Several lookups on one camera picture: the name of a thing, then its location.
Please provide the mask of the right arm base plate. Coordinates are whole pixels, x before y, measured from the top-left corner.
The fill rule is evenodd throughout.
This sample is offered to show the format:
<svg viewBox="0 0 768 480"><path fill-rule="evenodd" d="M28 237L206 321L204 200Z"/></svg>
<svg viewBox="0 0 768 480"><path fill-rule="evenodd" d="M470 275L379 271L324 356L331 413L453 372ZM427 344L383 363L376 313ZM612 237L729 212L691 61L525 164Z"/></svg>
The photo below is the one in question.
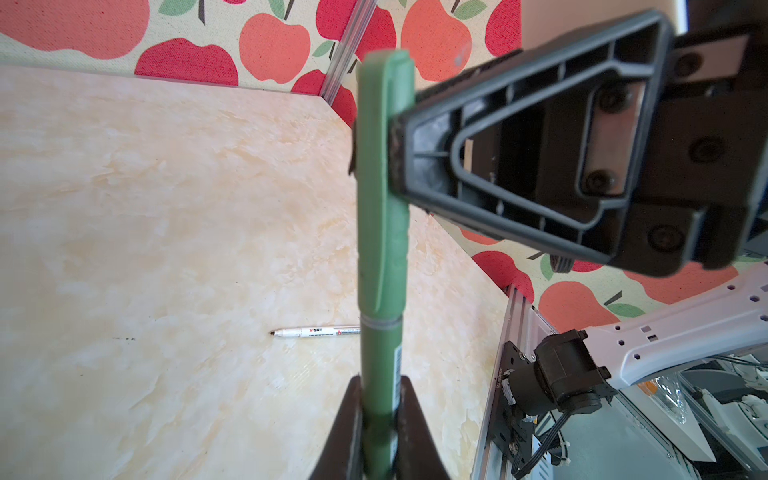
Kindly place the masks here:
<svg viewBox="0 0 768 480"><path fill-rule="evenodd" d="M525 357L511 341L502 344L500 365L493 387L493 401L489 421L491 443L501 454L504 474L514 474L524 466L536 451L534 421L519 408L511 391L511 374L516 367L527 364Z"/></svg>

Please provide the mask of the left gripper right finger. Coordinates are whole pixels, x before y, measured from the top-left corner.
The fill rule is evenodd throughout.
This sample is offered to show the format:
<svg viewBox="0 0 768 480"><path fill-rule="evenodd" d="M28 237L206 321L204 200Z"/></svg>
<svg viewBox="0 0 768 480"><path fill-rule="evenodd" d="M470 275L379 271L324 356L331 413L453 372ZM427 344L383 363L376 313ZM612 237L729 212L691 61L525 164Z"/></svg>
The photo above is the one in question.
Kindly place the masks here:
<svg viewBox="0 0 768 480"><path fill-rule="evenodd" d="M448 480L435 442L410 379L403 375L397 413L398 448L395 478L400 480Z"/></svg>

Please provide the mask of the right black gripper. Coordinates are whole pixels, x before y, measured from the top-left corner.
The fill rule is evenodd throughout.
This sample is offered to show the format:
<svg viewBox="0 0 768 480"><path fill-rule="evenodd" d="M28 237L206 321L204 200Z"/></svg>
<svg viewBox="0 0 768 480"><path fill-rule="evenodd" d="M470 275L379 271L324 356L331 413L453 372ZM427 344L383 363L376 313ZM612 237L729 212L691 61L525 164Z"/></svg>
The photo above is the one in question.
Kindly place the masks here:
<svg viewBox="0 0 768 480"><path fill-rule="evenodd" d="M556 255L623 243L646 276L729 266L767 229L767 4L697 1L673 40L645 10L428 88L390 124L391 189Z"/></svg>

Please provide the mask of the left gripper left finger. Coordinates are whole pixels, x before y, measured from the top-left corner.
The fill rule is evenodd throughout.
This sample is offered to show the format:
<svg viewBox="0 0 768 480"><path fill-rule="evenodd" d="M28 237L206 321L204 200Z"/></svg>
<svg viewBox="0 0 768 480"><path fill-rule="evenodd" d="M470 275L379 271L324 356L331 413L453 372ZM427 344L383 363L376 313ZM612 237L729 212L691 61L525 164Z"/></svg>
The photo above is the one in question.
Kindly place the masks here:
<svg viewBox="0 0 768 480"><path fill-rule="evenodd" d="M363 410L359 375L348 383L311 480L362 480Z"/></svg>

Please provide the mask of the green pen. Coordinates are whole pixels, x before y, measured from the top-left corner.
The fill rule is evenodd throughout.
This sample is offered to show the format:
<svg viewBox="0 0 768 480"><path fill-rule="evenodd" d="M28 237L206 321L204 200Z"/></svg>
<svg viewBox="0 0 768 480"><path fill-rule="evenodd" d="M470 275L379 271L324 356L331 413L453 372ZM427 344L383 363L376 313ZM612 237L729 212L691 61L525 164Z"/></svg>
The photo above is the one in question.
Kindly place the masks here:
<svg viewBox="0 0 768 480"><path fill-rule="evenodd" d="M391 479L398 449L403 321L360 317L362 452L367 479Z"/></svg>

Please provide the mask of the green pen cap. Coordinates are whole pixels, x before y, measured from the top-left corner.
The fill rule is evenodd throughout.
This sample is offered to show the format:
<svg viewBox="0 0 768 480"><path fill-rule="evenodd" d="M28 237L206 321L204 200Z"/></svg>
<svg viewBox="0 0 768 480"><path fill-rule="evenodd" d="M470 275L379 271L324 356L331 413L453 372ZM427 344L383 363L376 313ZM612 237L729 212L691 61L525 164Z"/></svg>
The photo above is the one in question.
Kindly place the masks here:
<svg viewBox="0 0 768 480"><path fill-rule="evenodd" d="M391 327L406 305L410 215L408 203L390 188L389 123L413 105L414 75L404 50L372 52L358 70L358 306L361 323L370 328Z"/></svg>

